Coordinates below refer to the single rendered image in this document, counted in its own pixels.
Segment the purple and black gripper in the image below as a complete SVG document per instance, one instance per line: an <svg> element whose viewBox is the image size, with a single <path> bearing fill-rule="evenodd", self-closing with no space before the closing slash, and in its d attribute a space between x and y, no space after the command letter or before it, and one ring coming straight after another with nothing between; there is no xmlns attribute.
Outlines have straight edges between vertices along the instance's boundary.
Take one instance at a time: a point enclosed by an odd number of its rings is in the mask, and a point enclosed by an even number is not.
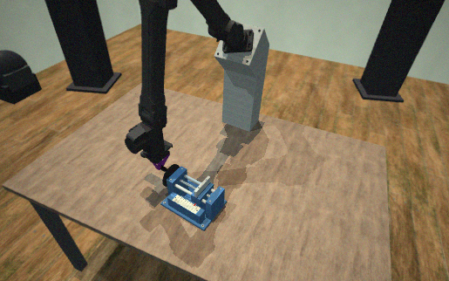
<svg viewBox="0 0 449 281"><path fill-rule="evenodd" d="M143 158L147 158L158 170L160 170L161 165L165 165L167 158L170 155L168 149L173 147L173 144L163 138L160 141L151 142L149 147L151 152L150 154L142 151L140 155Z"/></svg>

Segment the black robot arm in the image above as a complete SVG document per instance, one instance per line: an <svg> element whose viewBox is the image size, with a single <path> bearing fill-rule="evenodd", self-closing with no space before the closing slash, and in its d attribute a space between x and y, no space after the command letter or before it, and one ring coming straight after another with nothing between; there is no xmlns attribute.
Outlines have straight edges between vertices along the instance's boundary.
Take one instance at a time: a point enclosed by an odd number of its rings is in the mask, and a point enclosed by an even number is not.
<svg viewBox="0 0 449 281"><path fill-rule="evenodd" d="M253 50L253 30L231 21L217 0L190 0L208 25L208 34L223 41L224 53ZM167 124L164 94L167 18L169 10L177 8L178 0L139 0L141 12L142 88L139 96L139 124L129 129L126 147L137 154L150 152L151 142L163 139ZM131 131L131 132L130 132Z"/></svg>

